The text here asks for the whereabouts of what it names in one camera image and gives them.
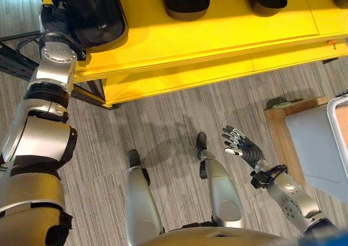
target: black joint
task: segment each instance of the black joint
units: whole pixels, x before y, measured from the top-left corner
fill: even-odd
[[[58,168],[62,167],[63,165],[65,165],[71,160],[75,146],[76,146],[76,142],[77,142],[77,131],[75,128],[70,128],[69,140],[67,142],[67,146],[65,148],[63,156],[60,159]]]
[[[45,173],[59,178],[57,173],[59,162],[55,159],[34,156],[34,155],[18,155],[15,158],[14,167],[11,169],[11,176],[26,173]]]
[[[69,114],[67,112],[64,112],[62,116],[57,116],[52,113],[38,111],[38,110],[32,110],[28,113],[28,116],[35,116],[38,118],[43,118],[55,122],[63,122],[66,123],[69,119]]]
[[[310,235],[315,230],[322,229],[322,228],[331,228],[332,230],[336,230],[337,229],[337,227],[329,219],[323,218],[323,219],[317,221],[312,226],[308,227],[307,230],[303,234]]]
[[[215,226],[216,225],[213,222],[190,223],[187,225],[183,225],[181,229],[194,228],[194,227],[215,227]]]
[[[205,160],[200,162],[200,178],[202,180],[207,178],[206,161]]]
[[[142,168],[142,174],[144,175],[145,179],[146,179],[146,182],[147,182],[147,185],[150,186],[151,184],[151,180],[150,180],[150,176],[147,172],[147,169],[146,168]]]
[[[268,182],[269,182],[269,177],[263,171],[255,173],[251,179],[251,184],[255,189],[266,188],[266,184]]]
[[[24,99],[43,99],[58,103],[67,108],[69,103],[69,93],[62,87],[52,83],[36,83],[30,86]]]
[[[60,211],[59,224],[50,227],[46,233],[45,244],[52,246],[63,246],[72,229],[72,216]]]

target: yellow shelf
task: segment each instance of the yellow shelf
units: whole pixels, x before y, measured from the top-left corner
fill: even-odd
[[[345,40],[339,40],[335,47],[326,42],[311,43],[146,73],[117,75],[103,80],[106,105],[344,55],[347,55],[347,46]]]
[[[210,0],[204,17],[190,22],[170,18],[162,0],[121,2],[128,41],[104,52],[89,50],[88,61],[78,63],[75,82],[339,39],[347,31],[346,11],[332,0],[288,0],[272,17],[255,15],[248,0]]]

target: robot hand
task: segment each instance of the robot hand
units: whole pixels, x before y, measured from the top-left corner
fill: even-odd
[[[240,156],[253,169],[259,161],[265,159],[261,149],[238,129],[227,125],[222,131],[222,137],[228,140],[225,141],[228,146],[225,153]]]
[[[307,195],[299,184],[287,174],[286,165],[271,166],[261,149],[241,131],[227,125],[222,129],[227,154],[242,157],[255,171],[251,173],[251,184],[255,188],[266,188],[268,194],[283,210],[286,218],[298,230],[307,234],[317,228],[334,230],[334,225],[320,211],[317,203]]]

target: robotic finger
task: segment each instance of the robotic finger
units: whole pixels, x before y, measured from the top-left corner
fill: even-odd
[[[257,162],[264,160],[261,149],[240,130],[227,125],[222,131],[222,137],[227,139],[225,153],[242,157],[253,169]]]

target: black metal bracket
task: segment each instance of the black metal bracket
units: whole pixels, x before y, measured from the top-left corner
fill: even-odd
[[[39,64],[28,57],[22,57],[25,58],[27,63],[18,58],[14,49],[0,42],[0,71],[30,81]],[[121,106],[121,104],[114,104],[110,108],[106,107],[102,88],[100,92],[95,81],[88,81],[87,84],[91,91],[74,84],[71,97],[108,110],[114,110]]]

